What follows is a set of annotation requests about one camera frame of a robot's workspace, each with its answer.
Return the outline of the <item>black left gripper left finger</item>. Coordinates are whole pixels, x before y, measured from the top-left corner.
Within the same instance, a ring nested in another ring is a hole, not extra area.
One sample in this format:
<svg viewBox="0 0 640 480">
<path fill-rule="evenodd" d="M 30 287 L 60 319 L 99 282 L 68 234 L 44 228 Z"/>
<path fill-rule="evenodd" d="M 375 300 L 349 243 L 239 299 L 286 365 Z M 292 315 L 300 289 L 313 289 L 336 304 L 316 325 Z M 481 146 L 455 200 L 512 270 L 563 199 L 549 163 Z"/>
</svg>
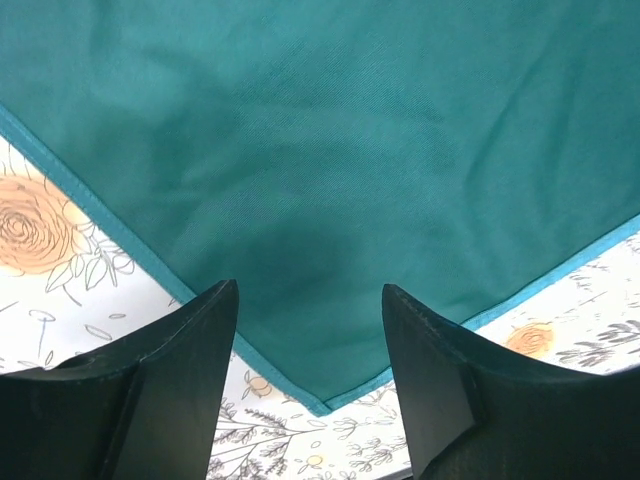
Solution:
<svg viewBox="0 0 640 480">
<path fill-rule="evenodd" d="M 238 286 L 51 370 L 1 379 L 5 479 L 205 477 L 236 330 Z"/>
</svg>

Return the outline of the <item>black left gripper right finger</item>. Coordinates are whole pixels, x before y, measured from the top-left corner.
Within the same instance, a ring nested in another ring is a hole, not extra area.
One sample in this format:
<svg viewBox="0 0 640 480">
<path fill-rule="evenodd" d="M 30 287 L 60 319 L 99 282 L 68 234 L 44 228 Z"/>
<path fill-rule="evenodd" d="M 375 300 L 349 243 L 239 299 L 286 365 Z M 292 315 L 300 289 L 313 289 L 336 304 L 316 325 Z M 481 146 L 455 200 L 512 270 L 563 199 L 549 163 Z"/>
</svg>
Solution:
<svg viewBox="0 0 640 480">
<path fill-rule="evenodd" d="M 508 350 L 386 285 L 382 316 L 417 479 L 635 479 L 639 372 Z"/>
</svg>

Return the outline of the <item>teal cloth napkin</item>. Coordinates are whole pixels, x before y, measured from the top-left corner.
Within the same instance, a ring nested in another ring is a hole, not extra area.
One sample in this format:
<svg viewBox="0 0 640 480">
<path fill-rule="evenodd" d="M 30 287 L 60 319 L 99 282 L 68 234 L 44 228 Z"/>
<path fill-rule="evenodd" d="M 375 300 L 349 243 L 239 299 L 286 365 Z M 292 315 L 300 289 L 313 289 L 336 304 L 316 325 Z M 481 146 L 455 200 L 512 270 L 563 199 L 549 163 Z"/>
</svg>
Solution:
<svg viewBox="0 0 640 480">
<path fill-rule="evenodd" d="M 1 133 L 316 415 L 639 228 L 635 1 L 5 1 Z"/>
</svg>

